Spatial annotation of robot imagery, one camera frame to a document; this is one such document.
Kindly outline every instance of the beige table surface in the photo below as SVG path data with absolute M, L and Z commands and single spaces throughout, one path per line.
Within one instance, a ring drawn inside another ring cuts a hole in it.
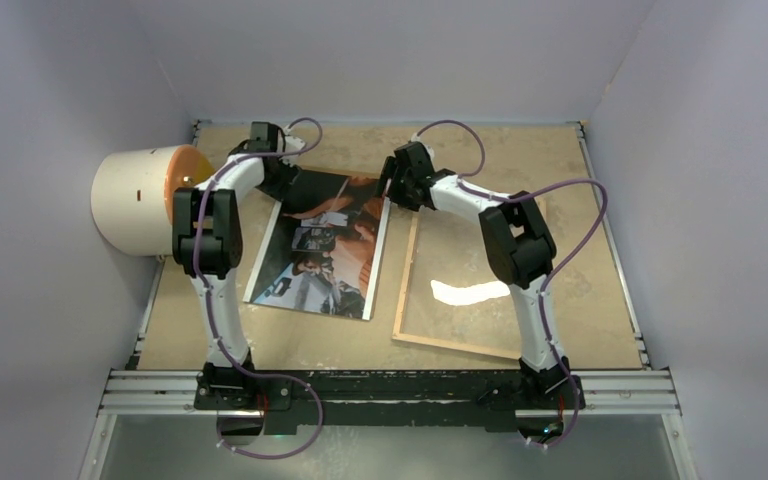
M 326 126 L 301 166 L 378 174 L 387 155 L 406 143 L 417 127 Z M 475 183 L 491 190 L 536 190 L 587 175 L 573 127 L 483 127 L 487 165 Z M 313 129 L 295 134 L 314 138 Z M 197 147 L 214 166 L 248 136 L 244 126 L 202 128 Z M 478 161 L 472 138 L 455 127 L 423 135 L 436 152 L 435 167 L 471 171 Z M 240 207 L 245 250 L 237 290 L 243 298 L 273 200 L 252 192 Z M 586 186 L 546 195 L 549 228 L 559 261 L 584 235 L 597 206 Z M 392 208 L 374 310 L 370 321 L 283 309 L 240 305 L 243 330 L 255 365 L 265 369 L 324 368 L 499 368 L 515 361 L 392 340 L 396 303 L 412 212 Z M 475 345 L 517 350 L 519 334 L 510 298 L 452 306 L 434 298 L 431 281 L 466 288 L 495 280 L 484 257 L 477 226 L 453 215 L 420 214 L 407 309 L 402 331 Z M 555 313 L 574 368 L 640 368 L 622 286 L 604 232 L 553 282 Z M 188 277 L 172 259 L 164 265 L 139 362 L 140 369 L 200 369 L 207 351 L 205 331 Z

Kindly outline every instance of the white cylindrical container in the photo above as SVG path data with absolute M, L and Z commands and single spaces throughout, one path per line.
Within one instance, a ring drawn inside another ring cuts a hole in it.
M 172 254 L 172 195 L 213 174 L 192 145 L 108 155 L 93 180 L 92 214 L 99 232 L 129 255 Z

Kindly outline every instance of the metal bracket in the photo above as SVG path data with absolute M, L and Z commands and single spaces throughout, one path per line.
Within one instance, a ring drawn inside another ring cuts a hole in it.
M 110 437 L 113 436 L 115 426 L 116 415 L 99 415 L 96 418 L 90 437 L 90 445 L 87 447 L 87 454 L 84 456 L 84 465 L 81 467 L 78 480 L 101 478 L 104 460 L 107 457 L 107 450 L 110 448 Z
M 699 478 L 693 457 L 690 455 L 690 447 L 687 444 L 687 436 L 684 434 L 684 423 L 681 414 L 673 413 L 661 415 L 664 421 L 664 430 L 667 433 L 667 442 L 670 444 L 670 452 L 681 480 L 697 480 Z
M 197 371 L 112 371 L 99 415 L 209 415 L 195 410 Z M 669 371 L 573 371 L 581 378 L 587 408 L 581 415 L 677 414 L 678 398 Z M 257 410 L 220 412 L 223 417 L 259 418 Z M 517 410 L 518 418 L 551 417 L 555 410 Z

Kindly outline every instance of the printed photo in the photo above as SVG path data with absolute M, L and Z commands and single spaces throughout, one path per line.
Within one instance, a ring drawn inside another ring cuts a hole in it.
M 275 206 L 245 300 L 369 320 L 389 212 L 377 181 L 304 170 Z

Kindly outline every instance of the white enclosure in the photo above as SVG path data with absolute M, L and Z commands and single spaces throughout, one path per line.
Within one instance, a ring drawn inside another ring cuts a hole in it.
M 587 121 L 701 477 L 768 476 L 768 2 L 0 0 L 0 478 L 76 477 L 133 349 L 105 156 L 299 115 Z

